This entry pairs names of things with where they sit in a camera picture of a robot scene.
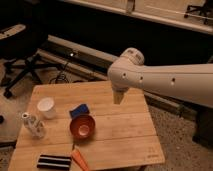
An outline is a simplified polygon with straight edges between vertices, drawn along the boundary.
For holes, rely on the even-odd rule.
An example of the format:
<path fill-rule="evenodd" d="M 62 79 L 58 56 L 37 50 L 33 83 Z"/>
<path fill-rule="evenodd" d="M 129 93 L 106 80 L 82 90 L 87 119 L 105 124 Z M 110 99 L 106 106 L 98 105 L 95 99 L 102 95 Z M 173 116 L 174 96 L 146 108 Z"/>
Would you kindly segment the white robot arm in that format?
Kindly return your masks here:
<path fill-rule="evenodd" d="M 127 48 L 107 75 L 114 92 L 133 87 L 213 108 L 213 63 L 146 66 L 139 50 Z"/>

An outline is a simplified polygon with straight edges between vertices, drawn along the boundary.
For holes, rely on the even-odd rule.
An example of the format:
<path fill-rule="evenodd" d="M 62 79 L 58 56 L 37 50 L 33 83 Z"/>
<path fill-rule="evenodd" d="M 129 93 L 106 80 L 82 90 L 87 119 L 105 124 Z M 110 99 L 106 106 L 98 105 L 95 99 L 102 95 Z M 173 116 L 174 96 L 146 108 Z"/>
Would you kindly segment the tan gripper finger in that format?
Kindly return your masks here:
<path fill-rule="evenodd" d="M 113 92 L 113 102 L 115 104 L 120 104 L 124 98 L 124 93 L 120 91 Z"/>

